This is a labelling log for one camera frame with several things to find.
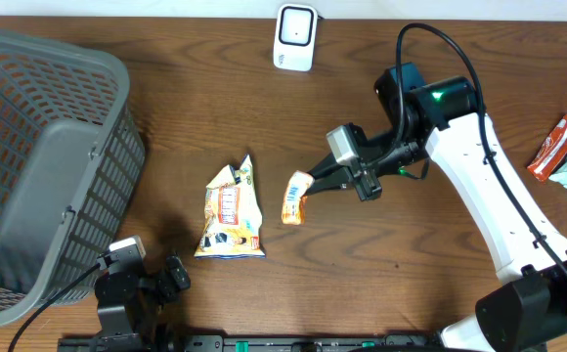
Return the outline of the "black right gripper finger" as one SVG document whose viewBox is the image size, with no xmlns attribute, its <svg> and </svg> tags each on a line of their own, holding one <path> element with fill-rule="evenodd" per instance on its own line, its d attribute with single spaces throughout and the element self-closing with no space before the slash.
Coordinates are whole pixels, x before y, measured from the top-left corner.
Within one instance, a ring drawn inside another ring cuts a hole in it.
<svg viewBox="0 0 567 352">
<path fill-rule="evenodd" d="M 346 190 L 351 188 L 353 183 L 354 179 L 346 175 L 329 175 L 324 178 L 316 178 L 305 195 L 312 196 L 327 191 Z"/>
<path fill-rule="evenodd" d="M 348 178 L 347 169 L 344 165 L 339 164 L 334 155 L 329 153 L 316 166 L 308 171 L 315 179 L 324 179 L 328 177 L 338 176 L 342 179 Z"/>
</svg>

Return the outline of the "red candy bar wrapper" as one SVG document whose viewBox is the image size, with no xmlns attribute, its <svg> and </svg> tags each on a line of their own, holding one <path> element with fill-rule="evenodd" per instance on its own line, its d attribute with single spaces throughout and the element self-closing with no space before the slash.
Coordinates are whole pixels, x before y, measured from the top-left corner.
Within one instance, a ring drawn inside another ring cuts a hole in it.
<svg viewBox="0 0 567 352">
<path fill-rule="evenodd" d="M 529 172 L 540 182 L 545 182 L 567 155 L 567 114 L 550 131 L 533 161 Z"/>
</svg>

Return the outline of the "yellow snack bag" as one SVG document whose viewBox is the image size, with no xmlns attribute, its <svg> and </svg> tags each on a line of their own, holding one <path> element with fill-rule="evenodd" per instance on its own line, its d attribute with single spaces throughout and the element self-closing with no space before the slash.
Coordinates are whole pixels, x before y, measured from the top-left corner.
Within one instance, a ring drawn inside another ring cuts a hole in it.
<svg viewBox="0 0 567 352">
<path fill-rule="evenodd" d="M 262 212 L 257 202 L 253 163 L 247 154 L 239 168 L 223 167 L 207 184 L 205 224 L 195 258 L 262 258 Z"/>
</svg>

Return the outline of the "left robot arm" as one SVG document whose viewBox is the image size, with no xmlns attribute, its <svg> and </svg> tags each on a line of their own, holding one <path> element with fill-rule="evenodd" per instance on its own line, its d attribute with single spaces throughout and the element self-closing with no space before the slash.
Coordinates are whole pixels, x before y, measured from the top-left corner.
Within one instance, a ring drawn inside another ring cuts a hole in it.
<svg viewBox="0 0 567 352">
<path fill-rule="evenodd" d="M 179 300 L 191 286 L 190 277 L 175 255 L 149 274 L 143 259 L 113 254 L 107 272 L 95 283 L 101 330 L 89 343 L 90 351 L 181 351 L 184 344 L 172 328 L 158 321 L 161 309 Z"/>
</svg>

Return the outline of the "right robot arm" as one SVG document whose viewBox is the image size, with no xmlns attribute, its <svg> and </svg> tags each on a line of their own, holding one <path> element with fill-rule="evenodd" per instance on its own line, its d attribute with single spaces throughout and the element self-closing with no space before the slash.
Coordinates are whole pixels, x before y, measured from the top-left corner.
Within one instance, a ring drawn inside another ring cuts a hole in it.
<svg viewBox="0 0 567 352">
<path fill-rule="evenodd" d="M 509 163 L 490 118 L 477 114 L 462 76 L 428 84 L 413 63 L 391 67 L 374 90 L 393 130 L 367 138 L 352 123 L 327 134 L 330 154 L 310 170 L 308 194 L 353 187 L 379 198 L 384 175 L 435 163 L 481 232 L 502 285 L 475 313 L 438 333 L 440 345 L 472 351 L 542 350 L 567 334 L 567 239 L 547 220 Z"/>
</svg>

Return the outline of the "orange small box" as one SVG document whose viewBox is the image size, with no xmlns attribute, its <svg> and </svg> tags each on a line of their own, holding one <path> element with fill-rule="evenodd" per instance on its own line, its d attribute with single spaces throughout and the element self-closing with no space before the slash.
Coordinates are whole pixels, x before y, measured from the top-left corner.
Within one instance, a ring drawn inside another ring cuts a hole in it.
<svg viewBox="0 0 567 352">
<path fill-rule="evenodd" d="M 286 225 L 302 225 L 305 221 L 306 193 L 314 184 L 312 175 L 295 171 L 290 177 L 284 196 L 282 221 Z"/>
</svg>

